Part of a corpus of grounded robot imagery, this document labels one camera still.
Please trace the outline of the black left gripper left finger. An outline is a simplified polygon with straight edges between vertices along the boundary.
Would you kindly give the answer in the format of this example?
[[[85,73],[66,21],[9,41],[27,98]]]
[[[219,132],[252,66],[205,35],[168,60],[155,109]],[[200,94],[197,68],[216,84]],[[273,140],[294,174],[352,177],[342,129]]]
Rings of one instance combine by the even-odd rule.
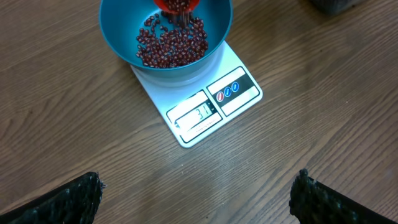
[[[105,184],[87,172],[62,186],[1,215],[3,224],[92,224]]]

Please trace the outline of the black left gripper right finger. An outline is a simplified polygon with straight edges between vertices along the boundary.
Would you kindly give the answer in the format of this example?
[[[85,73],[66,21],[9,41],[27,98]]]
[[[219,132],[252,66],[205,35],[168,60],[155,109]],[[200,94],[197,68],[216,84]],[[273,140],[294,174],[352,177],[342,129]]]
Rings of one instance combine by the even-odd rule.
[[[395,224],[311,178],[306,169],[295,177],[289,207],[300,224]]]

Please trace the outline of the orange scoop with blue handle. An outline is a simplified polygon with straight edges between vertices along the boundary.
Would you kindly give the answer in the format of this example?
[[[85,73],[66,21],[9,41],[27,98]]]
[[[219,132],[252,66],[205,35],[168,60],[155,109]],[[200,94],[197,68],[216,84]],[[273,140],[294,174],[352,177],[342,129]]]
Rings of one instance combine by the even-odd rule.
[[[176,10],[170,10],[164,0],[154,0],[154,3],[157,7],[159,7],[161,10],[171,13],[171,14],[179,14],[180,12]],[[192,12],[200,3],[200,0],[192,0],[190,1],[190,4],[183,10],[184,12]]]

